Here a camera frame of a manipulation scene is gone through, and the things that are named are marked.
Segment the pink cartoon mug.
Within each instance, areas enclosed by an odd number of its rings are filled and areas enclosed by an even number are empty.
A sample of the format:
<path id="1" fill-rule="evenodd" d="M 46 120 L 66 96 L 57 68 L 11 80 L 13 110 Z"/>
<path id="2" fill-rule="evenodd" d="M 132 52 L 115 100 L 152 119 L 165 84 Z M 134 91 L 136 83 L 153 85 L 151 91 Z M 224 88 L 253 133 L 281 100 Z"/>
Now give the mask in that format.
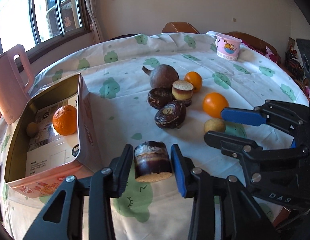
<path id="1" fill-rule="evenodd" d="M 216 33 L 216 53 L 222 59 L 237 61 L 242 40 L 230 35 Z"/>

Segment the right pink curtain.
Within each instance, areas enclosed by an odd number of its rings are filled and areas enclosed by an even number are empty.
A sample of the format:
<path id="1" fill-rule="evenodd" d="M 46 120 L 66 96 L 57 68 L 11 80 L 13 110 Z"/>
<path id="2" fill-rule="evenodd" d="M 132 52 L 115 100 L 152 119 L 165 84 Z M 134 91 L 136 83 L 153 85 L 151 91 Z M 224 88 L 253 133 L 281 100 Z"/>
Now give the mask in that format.
<path id="1" fill-rule="evenodd" d="M 103 42 L 105 39 L 103 37 L 100 24 L 97 18 L 97 6 L 96 0 L 85 0 L 88 15 L 90 17 L 90 30 L 92 32 L 94 44 Z"/>

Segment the smooth round orange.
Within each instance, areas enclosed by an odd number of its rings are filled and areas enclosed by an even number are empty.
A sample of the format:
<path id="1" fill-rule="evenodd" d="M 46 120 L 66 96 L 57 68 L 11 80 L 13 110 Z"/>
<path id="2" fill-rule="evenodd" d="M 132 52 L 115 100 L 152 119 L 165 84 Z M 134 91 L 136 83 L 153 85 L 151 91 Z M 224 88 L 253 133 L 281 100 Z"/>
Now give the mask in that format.
<path id="1" fill-rule="evenodd" d="M 206 94 L 202 107 L 203 111 L 212 118 L 221 119 L 221 112 L 223 109 L 229 107 L 229 103 L 222 94 L 213 92 Z"/>

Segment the yellow-brown longan fruit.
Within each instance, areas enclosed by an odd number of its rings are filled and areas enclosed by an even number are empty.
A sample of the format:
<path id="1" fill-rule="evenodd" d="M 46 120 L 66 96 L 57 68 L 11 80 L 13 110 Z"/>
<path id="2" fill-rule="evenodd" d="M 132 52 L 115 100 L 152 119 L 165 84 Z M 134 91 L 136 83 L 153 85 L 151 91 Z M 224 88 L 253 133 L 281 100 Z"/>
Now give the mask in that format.
<path id="1" fill-rule="evenodd" d="M 223 119 L 213 118 L 207 120 L 204 124 L 204 131 L 207 133 L 208 131 L 215 131 L 215 132 L 225 132 L 226 124 Z"/>

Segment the layered cake slice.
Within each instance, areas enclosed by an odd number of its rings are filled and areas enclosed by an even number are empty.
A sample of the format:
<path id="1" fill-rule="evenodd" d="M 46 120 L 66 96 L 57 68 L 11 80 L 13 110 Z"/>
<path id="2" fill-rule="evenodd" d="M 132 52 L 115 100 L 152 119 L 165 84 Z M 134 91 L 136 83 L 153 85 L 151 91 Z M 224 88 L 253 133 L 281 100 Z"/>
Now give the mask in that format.
<path id="1" fill-rule="evenodd" d="M 194 86 L 184 80 L 174 81 L 172 84 L 172 95 L 175 100 L 182 101 L 186 107 L 192 103 Z"/>

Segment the dark round chocolate pastry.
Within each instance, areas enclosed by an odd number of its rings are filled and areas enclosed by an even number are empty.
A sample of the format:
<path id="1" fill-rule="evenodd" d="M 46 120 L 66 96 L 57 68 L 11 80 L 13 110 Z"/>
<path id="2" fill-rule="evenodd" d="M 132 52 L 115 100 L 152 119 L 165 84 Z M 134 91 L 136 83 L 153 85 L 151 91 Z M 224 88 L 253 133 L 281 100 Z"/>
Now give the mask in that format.
<path id="1" fill-rule="evenodd" d="M 155 109 L 161 109 L 173 101 L 173 95 L 167 88 L 154 88 L 149 91 L 147 102 Z"/>

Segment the pink rectangular tin box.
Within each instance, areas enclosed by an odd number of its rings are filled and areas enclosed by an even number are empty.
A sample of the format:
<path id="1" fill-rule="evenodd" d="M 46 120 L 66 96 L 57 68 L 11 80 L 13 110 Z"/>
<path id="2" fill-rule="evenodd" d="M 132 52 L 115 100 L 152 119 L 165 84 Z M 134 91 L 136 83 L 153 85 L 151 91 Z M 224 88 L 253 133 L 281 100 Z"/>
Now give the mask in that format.
<path id="1" fill-rule="evenodd" d="M 76 109 L 77 130 L 58 134 L 52 124 L 62 106 Z M 62 79 L 31 98 L 13 133 L 4 181 L 27 198 L 54 193 L 69 175 L 91 176 L 102 166 L 89 90 L 80 73 Z"/>

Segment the dark chocolate pastry front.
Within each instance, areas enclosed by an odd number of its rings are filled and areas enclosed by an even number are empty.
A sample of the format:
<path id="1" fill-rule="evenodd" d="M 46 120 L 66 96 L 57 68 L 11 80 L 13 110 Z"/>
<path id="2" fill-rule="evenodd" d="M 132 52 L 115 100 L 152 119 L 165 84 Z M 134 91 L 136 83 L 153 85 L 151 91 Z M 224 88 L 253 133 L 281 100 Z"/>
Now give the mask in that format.
<path id="1" fill-rule="evenodd" d="M 186 118 L 186 106 L 182 101 L 174 100 L 158 110 L 155 124 L 161 129 L 173 129 L 180 126 Z"/>

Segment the large bumpy orange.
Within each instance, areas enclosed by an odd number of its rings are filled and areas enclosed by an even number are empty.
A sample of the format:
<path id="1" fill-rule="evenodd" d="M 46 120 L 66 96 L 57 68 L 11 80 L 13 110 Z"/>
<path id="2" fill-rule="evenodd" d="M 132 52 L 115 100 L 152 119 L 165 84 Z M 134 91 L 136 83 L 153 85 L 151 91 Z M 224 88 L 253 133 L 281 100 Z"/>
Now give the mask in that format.
<path id="1" fill-rule="evenodd" d="M 77 131 L 77 109 L 71 105 L 60 107 L 52 117 L 55 131 L 62 135 L 72 135 Z"/>

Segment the pink electric kettle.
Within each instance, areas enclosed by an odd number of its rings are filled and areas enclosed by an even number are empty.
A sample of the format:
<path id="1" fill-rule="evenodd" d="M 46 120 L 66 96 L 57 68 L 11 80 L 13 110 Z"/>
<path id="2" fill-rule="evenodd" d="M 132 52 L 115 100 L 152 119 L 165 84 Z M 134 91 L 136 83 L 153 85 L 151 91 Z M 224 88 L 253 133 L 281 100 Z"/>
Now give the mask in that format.
<path id="1" fill-rule="evenodd" d="M 23 83 L 14 57 L 18 55 L 27 74 L 28 82 Z M 34 73 L 24 47 L 17 44 L 0 54 L 0 113 L 7 124 L 14 123 L 23 113 L 30 100 L 29 90 L 34 84 Z"/>

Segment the small orange kumquat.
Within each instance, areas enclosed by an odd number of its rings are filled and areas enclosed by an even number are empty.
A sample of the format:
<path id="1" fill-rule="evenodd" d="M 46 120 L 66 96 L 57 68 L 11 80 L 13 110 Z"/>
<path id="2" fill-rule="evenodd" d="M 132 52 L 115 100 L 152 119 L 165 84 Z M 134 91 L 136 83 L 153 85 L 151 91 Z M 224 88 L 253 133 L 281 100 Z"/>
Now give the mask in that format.
<path id="1" fill-rule="evenodd" d="M 193 91 L 195 93 L 199 92 L 203 85 L 203 79 L 197 72 L 188 72 L 184 80 L 193 85 Z"/>

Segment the chocolate-coated cake roll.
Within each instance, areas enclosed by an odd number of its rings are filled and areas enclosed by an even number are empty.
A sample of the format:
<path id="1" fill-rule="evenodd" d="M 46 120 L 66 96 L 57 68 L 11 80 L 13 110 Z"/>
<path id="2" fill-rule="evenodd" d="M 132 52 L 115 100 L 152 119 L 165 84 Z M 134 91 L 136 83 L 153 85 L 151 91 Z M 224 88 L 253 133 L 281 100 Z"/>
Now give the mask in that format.
<path id="1" fill-rule="evenodd" d="M 153 183 L 173 175 L 166 145 L 161 141 L 146 141 L 134 149 L 135 180 Z"/>

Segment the printed paper in tin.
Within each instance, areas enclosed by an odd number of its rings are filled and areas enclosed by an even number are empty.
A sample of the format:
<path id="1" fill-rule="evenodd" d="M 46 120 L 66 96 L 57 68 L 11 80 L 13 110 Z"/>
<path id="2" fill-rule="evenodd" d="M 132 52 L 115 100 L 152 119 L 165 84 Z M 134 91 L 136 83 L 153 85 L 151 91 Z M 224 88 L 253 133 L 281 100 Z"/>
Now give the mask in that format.
<path id="1" fill-rule="evenodd" d="M 77 94 L 37 111 L 35 123 L 39 131 L 29 142 L 25 168 L 27 177 L 69 163 L 77 156 L 77 132 L 62 136 L 55 131 L 52 124 L 54 113 L 65 105 L 77 107 Z"/>

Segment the brown pear-shaped fruit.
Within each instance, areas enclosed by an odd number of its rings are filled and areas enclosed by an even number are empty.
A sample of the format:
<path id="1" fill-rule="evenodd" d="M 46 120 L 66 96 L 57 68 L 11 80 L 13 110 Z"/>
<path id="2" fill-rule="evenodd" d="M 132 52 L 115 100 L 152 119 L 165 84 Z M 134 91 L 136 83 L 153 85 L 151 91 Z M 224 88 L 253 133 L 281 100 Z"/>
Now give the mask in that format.
<path id="1" fill-rule="evenodd" d="M 160 64 L 153 70 L 142 67 L 145 74 L 150 77 L 150 86 L 155 88 L 171 88 L 172 84 L 179 80 L 177 71 L 170 65 Z"/>

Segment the brown leather chair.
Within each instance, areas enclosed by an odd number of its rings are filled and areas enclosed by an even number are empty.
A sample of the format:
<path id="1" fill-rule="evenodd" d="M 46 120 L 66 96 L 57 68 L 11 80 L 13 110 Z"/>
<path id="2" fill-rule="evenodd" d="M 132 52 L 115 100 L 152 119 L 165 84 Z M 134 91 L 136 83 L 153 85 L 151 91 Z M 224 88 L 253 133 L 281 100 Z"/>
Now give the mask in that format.
<path id="1" fill-rule="evenodd" d="M 162 33 L 193 33 L 199 34 L 199 31 L 187 22 L 168 22 L 162 29 Z"/>

